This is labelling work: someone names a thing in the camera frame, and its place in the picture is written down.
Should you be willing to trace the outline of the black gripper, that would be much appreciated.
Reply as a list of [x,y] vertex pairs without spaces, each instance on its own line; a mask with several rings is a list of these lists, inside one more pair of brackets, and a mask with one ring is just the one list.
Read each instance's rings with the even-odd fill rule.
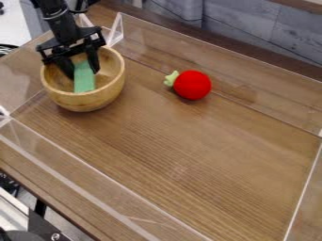
[[89,67],[93,73],[97,73],[100,66],[96,50],[104,44],[100,26],[80,27],[73,41],[60,42],[56,37],[52,37],[37,44],[35,50],[41,55],[41,61],[45,64],[55,63],[64,75],[73,80],[75,64],[68,57],[85,52]]

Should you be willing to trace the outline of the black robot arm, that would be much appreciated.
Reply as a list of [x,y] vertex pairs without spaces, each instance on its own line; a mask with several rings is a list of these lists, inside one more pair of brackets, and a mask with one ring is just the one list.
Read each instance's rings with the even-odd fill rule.
[[85,13],[97,0],[35,0],[40,8],[43,20],[48,23],[53,37],[40,43],[35,50],[41,55],[45,65],[53,64],[64,75],[75,78],[75,63],[72,56],[85,54],[93,73],[100,69],[97,49],[105,44],[100,26],[81,27],[75,21],[75,15]]

